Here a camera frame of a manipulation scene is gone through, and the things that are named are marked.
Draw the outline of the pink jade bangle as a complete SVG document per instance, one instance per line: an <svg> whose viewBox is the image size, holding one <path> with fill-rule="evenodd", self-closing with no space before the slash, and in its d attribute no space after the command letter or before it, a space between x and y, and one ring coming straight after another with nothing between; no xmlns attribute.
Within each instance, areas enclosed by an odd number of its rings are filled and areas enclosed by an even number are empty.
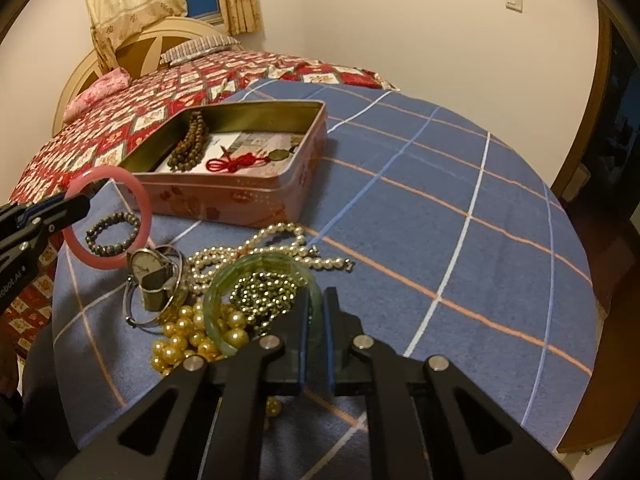
<svg viewBox="0 0 640 480"><path fill-rule="evenodd" d="M117 166L99 166L85 171L68 187L65 194L67 203L70 204L70 200L73 198L84 205L87 204L90 197L81 194L81 191L88 188L90 184L103 180L113 180L115 183L125 185L125 188L134 196L134 202L138 206L140 216L127 211L116 211L114 214L109 214L86 231L83 243L78 240L72 226L63 230L63 236L67 249L81 262L93 269L114 270L126 266L132 253L143 248L148 241L151 232L152 207L149 194L145 191L142 183L129 171ZM99 237L105 231L124 223L130 226L130 230L127 237L121 242L112 244L99 242Z"/></svg>

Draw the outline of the green jade bangle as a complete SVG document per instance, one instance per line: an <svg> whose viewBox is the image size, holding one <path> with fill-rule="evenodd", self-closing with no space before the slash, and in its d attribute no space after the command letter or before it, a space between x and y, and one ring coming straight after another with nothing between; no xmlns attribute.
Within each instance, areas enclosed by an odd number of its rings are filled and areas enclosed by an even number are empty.
<svg viewBox="0 0 640 480"><path fill-rule="evenodd" d="M222 269L208 286L203 300L208 338L227 358L238 350L224 339L220 320L228 320L226 307L245 316L245 331L255 338L268 333L277 318L293 310L296 292L309 294L310 342L321 338L322 297L314 274L303 263L276 252L245 256Z"/></svg>

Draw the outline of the brown wooden bead mala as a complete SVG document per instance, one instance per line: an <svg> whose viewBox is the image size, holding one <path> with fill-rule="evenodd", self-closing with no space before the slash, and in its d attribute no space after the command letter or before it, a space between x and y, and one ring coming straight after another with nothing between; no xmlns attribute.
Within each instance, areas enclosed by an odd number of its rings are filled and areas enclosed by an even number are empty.
<svg viewBox="0 0 640 480"><path fill-rule="evenodd" d="M208 128L203 114L193 112L186 135L176 144L167 159L169 170L187 172L194 169L202 161L207 142Z"/></svg>

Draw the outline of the red knot coin charm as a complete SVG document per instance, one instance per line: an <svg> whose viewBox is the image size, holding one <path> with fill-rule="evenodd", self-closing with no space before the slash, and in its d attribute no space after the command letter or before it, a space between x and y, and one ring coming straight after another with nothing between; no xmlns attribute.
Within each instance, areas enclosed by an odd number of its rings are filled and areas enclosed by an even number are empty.
<svg viewBox="0 0 640 480"><path fill-rule="evenodd" d="M244 153L239 156L233 156L226 148L221 148L222 156L218 158L211 158L205 163L205 169L209 172L228 172L228 174L235 174L236 172L254 167L264 166L270 164L270 162L282 162L282 160L288 159L293 156L293 153L288 150L282 150L277 148L270 151L265 155L255 155L253 153Z"/></svg>

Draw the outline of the silver wrist watch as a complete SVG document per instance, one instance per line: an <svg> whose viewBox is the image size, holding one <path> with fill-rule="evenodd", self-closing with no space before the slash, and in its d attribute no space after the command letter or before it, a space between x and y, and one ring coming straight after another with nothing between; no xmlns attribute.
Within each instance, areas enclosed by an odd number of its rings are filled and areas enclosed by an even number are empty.
<svg viewBox="0 0 640 480"><path fill-rule="evenodd" d="M177 263L168 256L164 246L140 248L128 257L129 274L138 286L142 306L149 312L160 313L175 288Z"/></svg>

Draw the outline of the red patchwork bedspread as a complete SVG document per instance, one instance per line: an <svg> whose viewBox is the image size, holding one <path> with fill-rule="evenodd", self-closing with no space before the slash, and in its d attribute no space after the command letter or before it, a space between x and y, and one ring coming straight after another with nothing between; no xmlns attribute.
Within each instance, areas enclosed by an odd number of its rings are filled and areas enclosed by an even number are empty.
<svg viewBox="0 0 640 480"><path fill-rule="evenodd" d="M365 68L268 52L222 51L160 68L131 81L63 127L26 166L9 201L35 204L63 192L83 171L119 164L180 110L228 99L262 79L395 88Z"/></svg>

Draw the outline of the silver thin bangle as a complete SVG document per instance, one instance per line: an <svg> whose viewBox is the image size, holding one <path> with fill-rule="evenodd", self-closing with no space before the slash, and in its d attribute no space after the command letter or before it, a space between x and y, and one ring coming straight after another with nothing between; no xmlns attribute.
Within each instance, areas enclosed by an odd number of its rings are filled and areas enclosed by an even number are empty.
<svg viewBox="0 0 640 480"><path fill-rule="evenodd" d="M186 258L174 246L140 248L127 257L128 276L122 298L122 316L132 328L163 325L183 304L189 292ZM152 318L134 317L134 294Z"/></svg>

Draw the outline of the pink floral pillow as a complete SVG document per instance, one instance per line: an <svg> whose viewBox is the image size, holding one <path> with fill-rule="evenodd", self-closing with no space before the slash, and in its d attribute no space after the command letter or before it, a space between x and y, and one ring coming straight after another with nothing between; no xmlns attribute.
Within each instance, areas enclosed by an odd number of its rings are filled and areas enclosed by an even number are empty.
<svg viewBox="0 0 640 480"><path fill-rule="evenodd" d="M131 84L131 76L124 68L119 67L98 78L89 88L80 92L66 105L63 122L70 124L96 103L127 89Z"/></svg>

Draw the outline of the cream wooden headboard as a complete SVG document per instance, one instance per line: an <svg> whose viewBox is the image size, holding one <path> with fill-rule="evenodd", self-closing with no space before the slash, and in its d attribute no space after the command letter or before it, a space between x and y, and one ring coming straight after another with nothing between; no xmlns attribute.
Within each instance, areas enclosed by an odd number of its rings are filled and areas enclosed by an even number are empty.
<svg viewBox="0 0 640 480"><path fill-rule="evenodd" d="M128 38L116 51L116 60L132 78L137 79L160 67L160 56L168 49L199 36L222 35L221 25L211 25L196 18L163 18ZM66 82L53 118L52 134L63 129L63 115L68 102L86 90L104 74L95 50L77 65Z"/></svg>

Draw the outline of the pink metal tin box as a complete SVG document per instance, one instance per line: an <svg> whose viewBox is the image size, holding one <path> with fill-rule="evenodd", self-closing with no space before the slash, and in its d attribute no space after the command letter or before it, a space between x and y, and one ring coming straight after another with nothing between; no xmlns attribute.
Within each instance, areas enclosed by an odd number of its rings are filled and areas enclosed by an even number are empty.
<svg viewBox="0 0 640 480"><path fill-rule="evenodd" d="M235 174L158 174L189 128L193 112L203 114L209 133L277 132L304 136L291 165L274 177ZM183 110L144 140L121 163L142 183L154 214L268 226L298 219L326 144L326 104L275 100L229 102Z"/></svg>

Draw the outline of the striped pillow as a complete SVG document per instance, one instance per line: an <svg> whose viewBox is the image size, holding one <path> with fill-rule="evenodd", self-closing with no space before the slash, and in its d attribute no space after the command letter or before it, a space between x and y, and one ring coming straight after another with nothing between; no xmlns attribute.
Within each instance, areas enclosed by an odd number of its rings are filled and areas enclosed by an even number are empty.
<svg viewBox="0 0 640 480"><path fill-rule="evenodd" d="M178 44L160 56L160 65L173 66L212 53L239 48L238 40L227 35L201 36Z"/></svg>

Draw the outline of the white wall switch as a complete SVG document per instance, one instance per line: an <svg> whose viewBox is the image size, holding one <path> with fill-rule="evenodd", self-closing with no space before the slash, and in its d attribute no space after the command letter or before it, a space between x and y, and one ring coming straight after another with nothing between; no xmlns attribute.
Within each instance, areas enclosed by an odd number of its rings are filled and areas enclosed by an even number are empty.
<svg viewBox="0 0 640 480"><path fill-rule="evenodd" d="M522 13L524 9L523 3L524 0L506 0L506 8L514 12Z"/></svg>

